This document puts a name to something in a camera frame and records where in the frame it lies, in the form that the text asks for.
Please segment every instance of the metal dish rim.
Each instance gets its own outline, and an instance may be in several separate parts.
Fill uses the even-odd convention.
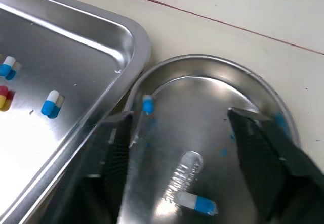
[[[131,110],[131,104],[134,101],[135,95],[137,90],[139,89],[141,83],[155,70],[158,70],[160,67],[172,63],[172,62],[176,62],[179,60],[186,60],[186,59],[204,59],[204,60],[211,60],[211,61],[215,61],[215,62],[221,62],[224,63],[228,66],[234,67],[238,70],[241,70],[242,72],[244,72],[245,74],[247,74],[249,77],[251,77],[252,79],[256,80],[258,83],[260,83],[262,85],[262,87],[275,99],[276,103],[278,104],[285,120],[287,121],[287,125],[288,128],[290,130],[291,133],[291,138],[293,140],[293,143],[301,148],[301,142],[300,142],[300,138],[299,138],[299,134],[297,131],[297,127],[295,125],[295,122],[293,120],[293,117],[288,109],[288,107],[285,105],[284,101],[281,99],[281,97],[279,96],[279,94],[276,92],[276,90],[274,90],[261,76],[259,76],[258,74],[256,74],[255,72],[253,72],[252,70],[234,62],[234,61],[230,61],[221,57],[217,57],[217,56],[211,56],[211,55],[205,55],[205,54],[188,54],[188,55],[181,55],[181,56],[175,56],[172,58],[169,58],[167,60],[164,60],[162,62],[157,63],[156,65],[152,66],[151,68],[149,68],[143,75],[140,76],[140,78],[135,82],[135,84],[133,85],[130,94],[127,98],[127,101],[125,103],[124,106],[124,110],[125,111],[129,111]]]

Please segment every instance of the pill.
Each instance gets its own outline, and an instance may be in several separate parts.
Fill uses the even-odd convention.
[[[0,108],[5,104],[8,95],[8,88],[6,86],[0,86]]]
[[[151,95],[143,96],[142,110],[147,114],[151,114],[154,112],[154,100]]]
[[[52,90],[50,92],[50,94],[47,96],[47,99],[46,99],[46,101],[45,101],[45,103],[43,104],[43,107],[42,107],[42,114],[43,115],[46,115],[46,116],[50,115],[50,113],[54,109],[56,100],[58,99],[59,95],[60,95],[59,92],[56,91],[56,90]]]
[[[59,114],[60,109],[61,109],[61,107],[62,107],[63,101],[64,101],[64,97],[63,97],[62,95],[59,95],[59,97],[58,97],[57,100],[56,100],[56,103],[55,103],[54,109],[53,109],[52,112],[48,115],[48,118],[49,118],[49,119],[55,119],[55,118],[57,117],[57,115]]]
[[[15,62],[14,65],[11,68],[11,71],[9,72],[9,74],[6,76],[6,80],[10,81],[12,79],[14,79],[15,75],[18,73],[18,71],[21,68],[21,64],[19,62]]]
[[[14,99],[15,91],[9,90],[4,106],[0,109],[1,111],[8,111],[10,109],[12,100]]]
[[[7,56],[5,61],[0,66],[0,76],[7,76],[10,73],[15,61],[15,58]]]
[[[214,201],[185,191],[178,191],[175,193],[175,202],[178,205],[188,207],[207,215],[218,214],[217,206]]]

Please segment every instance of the stainless steel tray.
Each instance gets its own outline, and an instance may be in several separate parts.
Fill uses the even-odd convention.
[[[16,92],[0,111],[0,223],[16,223],[129,89],[150,42],[136,22],[74,0],[0,0],[0,28],[0,54],[22,64],[14,80],[0,78]],[[65,100],[48,119],[53,89]]]
[[[155,122],[131,148],[120,223],[257,223],[226,113],[229,107],[260,111],[277,120],[299,145],[294,122],[275,90],[234,62],[188,55],[164,61],[141,76],[125,110],[140,110],[143,94],[156,97]],[[187,151],[201,154],[204,161],[191,192],[215,201],[219,215],[204,216],[163,198],[169,183],[181,181],[174,179],[174,172]]]

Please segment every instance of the white table surface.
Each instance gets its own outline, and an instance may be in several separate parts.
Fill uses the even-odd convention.
[[[324,53],[324,0],[156,0]]]
[[[297,125],[303,150],[324,170],[323,55],[152,1],[79,1],[141,24],[152,42],[151,63],[183,54],[210,54],[258,73],[282,97]],[[298,11],[291,12],[290,16],[300,16]],[[307,25],[296,29],[305,29],[312,37]]]

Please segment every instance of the red line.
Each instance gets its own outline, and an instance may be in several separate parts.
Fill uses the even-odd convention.
[[[268,35],[264,35],[264,34],[261,34],[261,33],[258,33],[258,32],[254,32],[254,31],[248,30],[246,28],[241,28],[241,27],[238,27],[236,25],[232,25],[232,24],[229,24],[229,23],[225,23],[225,22],[220,21],[220,20],[217,20],[217,19],[209,18],[209,17],[203,16],[203,15],[200,15],[200,14],[197,14],[197,13],[193,13],[193,12],[190,12],[190,11],[187,11],[187,10],[184,10],[184,9],[181,9],[181,8],[178,8],[178,7],[174,7],[174,6],[171,6],[169,4],[159,2],[157,0],[147,0],[147,1],[154,2],[154,3],[160,4],[160,5],[169,7],[169,8],[173,8],[173,9],[176,9],[176,10],[179,10],[179,11],[182,11],[182,12],[185,12],[185,13],[189,13],[189,14],[192,14],[192,15],[195,15],[195,16],[198,16],[198,17],[201,17],[201,18],[206,18],[206,19],[212,20],[214,22],[218,22],[218,23],[221,23],[221,24],[224,24],[224,25],[233,27],[233,28],[238,28],[238,29],[244,30],[246,32],[250,32],[250,33],[253,33],[253,34],[257,34],[257,35],[262,36],[262,37],[265,37],[265,38],[273,39],[273,40],[278,41],[278,42],[281,42],[281,43],[289,44],[290,46],[298,47],[300,49],[304,49],[304,50],[311,51],[311,52],[314,52],[314,53],[317,53],[317,54],[320,54],[320,55],[324,55],[323,52],[319,52],[319,51],[315,51],[315,50],[312,50],[312,49],[308,49],[306,47],[298,46],[296,44],[293,44],[293,43],[290,43],[290,42],[286,42],[286,41],[281,40],[281,39],[277,39],[277,38],[274,38],[274,37],[270,37]]]

